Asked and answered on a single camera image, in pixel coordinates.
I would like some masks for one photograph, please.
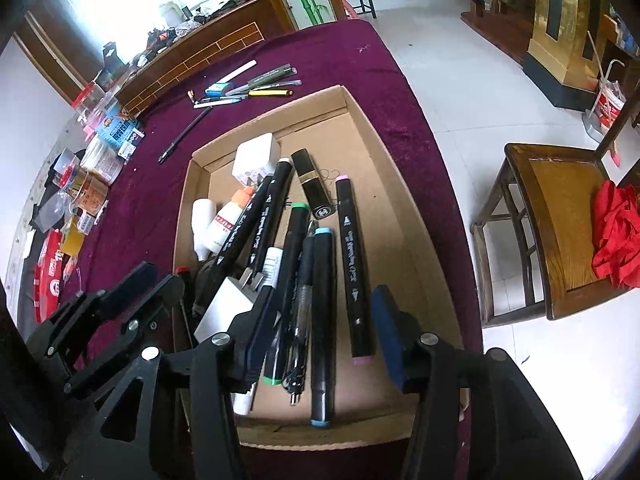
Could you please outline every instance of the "metal screw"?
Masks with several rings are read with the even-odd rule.
[[[211,342],[217,346],[224,346],[231,341],[231,336],[226,332],[218,332],[211,338]]]
[[[507,352],[502,348],[491,348],[491,350],[489,350],[489,357],[494,361],[506,361]]]
[[[439,341],[438,336],[436,336],[435,334],[432,334],[431,332],[425,332],[420,336],[420,342],[423,345],[433,346],[437,344],[438,341]]]
[[[155,346],[148,346],[142,351],[141,355],[145,361],[151,361],[160,355],[160,351]]]

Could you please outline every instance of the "pink marker end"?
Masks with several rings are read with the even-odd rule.
[[[355,365],[368,365],[373,359],[370,355],[365,355],[362,357],[354,357],[353,364]]]

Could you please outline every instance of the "yellow pen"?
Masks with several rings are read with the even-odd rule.
[[[288,97],[290,95],[293,95],[293,90],[249,90],[249,95],[251,97],[258,97],[258,96]]]

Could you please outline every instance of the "white tile floor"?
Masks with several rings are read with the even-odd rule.
[[[374,2],[378,18],[369,21],[431,125],[465,226],[486,200],[507,142],[595,147],[579,113],[554,108],[517,63],[460,20],[468,0]],[[640,155],[640,137],[628,128],[618,147],[623,167],[611,173],[605,160],[615,181]],[[505,312],[524,305],[520,259],[510,223],[489,226],[495,304]],[[639,300],[632,291],[567,319],[483,331],[485,349],[502,347],[521,367],[585,479],[601,471],[640,414]]]

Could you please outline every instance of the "marker with pink cap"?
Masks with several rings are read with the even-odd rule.
[[[371,361],[374,346],[369,286],[364,265],[358,210],[348,176],[341,175],[336,178],[335,189],[338,195],[338,224],[340,224],[347,317],[351,333],[351,357],[354,364],[367,364]]]

